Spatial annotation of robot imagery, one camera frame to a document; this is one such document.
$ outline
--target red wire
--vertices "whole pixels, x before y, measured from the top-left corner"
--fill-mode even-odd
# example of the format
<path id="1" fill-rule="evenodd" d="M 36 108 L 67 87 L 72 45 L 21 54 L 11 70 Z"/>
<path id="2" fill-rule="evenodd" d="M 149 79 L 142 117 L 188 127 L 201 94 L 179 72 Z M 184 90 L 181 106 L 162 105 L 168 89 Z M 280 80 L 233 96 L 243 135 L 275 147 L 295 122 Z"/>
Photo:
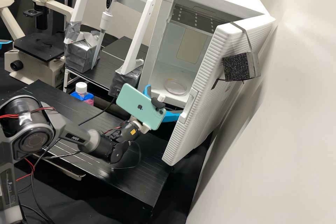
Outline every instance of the red wire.
<path id="1" fill-rule="evenodd" d="M 31 113 L 40 111 L 40 110 L 55 110 L 54 107 L 42 107 L 42 108 L 38 108 L 35 110 L 32 110 Z M 0 115 L 0 119 L 2 118 L 19 118 L 19 114 L 6 114 L 6 115 Z"/>
<path id="2" fill-rule="evenodd" d="M 27 174 L 27 175 L 24 175 L 24 176 L 22 176 L 22 177 L 20 177 L 20 178 L 17 178 L 15 181 L 16 182 L 18 182 L 18 181 L 20 181 L 21 179 L 24 179 L 24 178 L 27 178 L 27 177 L 29 177 L 30 175 L 32 175 L 32 173 L 34 173 L 34 171 L 35 171 L 35 166 L 27 159 L 27 158 L 25 158 L 25 160 L 28 162 L 28 164 L 29 164 L 29 166 L 30 166 L 30 168 L 31 168 L 31 173 L 29 173 L 29 174 Z"/>
<path id="3" fill-rule="evenodd" d="M 33 165 L 27 158 L 24 158 L 24 159 L 28 162 L 28 164 L 33 169 L 33 171 L 35 171 L 35 165 Z"/>
<path id="4" fill-rule="evenodd" d="M 37 111 L 40 111 L 40 110 L 55 110 L 55 108 L 54 107 L 42 107 L 42 108 L 32 110 L 31 113 L 34 113 L 34 112 L 37 112 Z"/>
<path id="5" fill-rule="evenodd" d="M 109 129 L 108 131 L 105 131 L 104 134 L 106 134 L 107 132 L 109 132 L 109 131 L 111 131 L 111 130 L 114 130 L 114 129 L 116 130 L 116 129 L 119 129 L 119 128 L 121 128 L 121 126 L 116 127 L 116 128 L 113 128 L 113 129 Z"/>

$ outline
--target ribbed panel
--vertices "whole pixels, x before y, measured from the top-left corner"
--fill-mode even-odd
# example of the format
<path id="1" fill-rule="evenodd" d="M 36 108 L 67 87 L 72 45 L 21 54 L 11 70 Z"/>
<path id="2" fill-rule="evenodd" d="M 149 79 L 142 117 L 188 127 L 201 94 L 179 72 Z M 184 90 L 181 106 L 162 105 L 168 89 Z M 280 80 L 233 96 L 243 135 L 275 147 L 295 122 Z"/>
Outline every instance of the ribbed panel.
<path id="1" fill-rule="evenodd" d="M 253 51 L 259 52 L 273 21 L 247 30 Z M 219 81 L 211 90 L 215 80 L 223 72 L 222 58 L 249 51 L 247 38 L 242 32 L 227 34 L 225 24 L 218 26 L 197 72 L 192 87 L 198 95 L 190 110 L 185 124 L 177 121 L 162 160 L 174 165 L 192 149 L 201 144 L 210 131 L 217 125 L 222 116 L 221 107 L 229 96 L 233 82 Z"/>

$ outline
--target smartphone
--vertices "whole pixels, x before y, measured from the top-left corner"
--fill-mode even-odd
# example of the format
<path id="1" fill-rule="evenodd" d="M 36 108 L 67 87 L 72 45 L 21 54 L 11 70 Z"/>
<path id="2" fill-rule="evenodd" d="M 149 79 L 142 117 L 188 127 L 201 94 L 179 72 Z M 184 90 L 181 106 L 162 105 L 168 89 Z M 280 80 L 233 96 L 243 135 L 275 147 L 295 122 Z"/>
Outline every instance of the smartphone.
<path id="1" fill-rule="evenodd" d="M 150 98 L 129 84 L 123 85 L 117 98 L 117 105 L 152 130 L 158 129 L 166 114 L 165 108 L 157 109 Z"/>

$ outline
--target petri dish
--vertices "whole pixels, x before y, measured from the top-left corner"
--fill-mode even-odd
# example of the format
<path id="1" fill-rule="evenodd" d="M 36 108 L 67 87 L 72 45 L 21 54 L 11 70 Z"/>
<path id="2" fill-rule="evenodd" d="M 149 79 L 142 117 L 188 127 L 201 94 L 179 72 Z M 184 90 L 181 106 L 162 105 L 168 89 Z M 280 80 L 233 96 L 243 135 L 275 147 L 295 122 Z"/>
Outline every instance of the petri dish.
<path id="1" fill-rule="evenodd" d="M 177 96 L 182 96 L 187 91 L 187 87 L 185 85 L 172 78 L 166 79 L 164 86 L 169 93 Z"/>

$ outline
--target microscope stage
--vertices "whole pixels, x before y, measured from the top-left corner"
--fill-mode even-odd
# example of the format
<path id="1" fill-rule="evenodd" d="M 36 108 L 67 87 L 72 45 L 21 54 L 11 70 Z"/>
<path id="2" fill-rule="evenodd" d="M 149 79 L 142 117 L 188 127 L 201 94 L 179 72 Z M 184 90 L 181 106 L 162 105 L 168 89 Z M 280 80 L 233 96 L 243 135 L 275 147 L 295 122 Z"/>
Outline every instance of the microscope stage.
<path id="1" fill-rule="evenodd" d="M 64 35 L 32 33 L 14 41 L 14 47 L 39 60 L 49 62 L 64 55 Z"/>

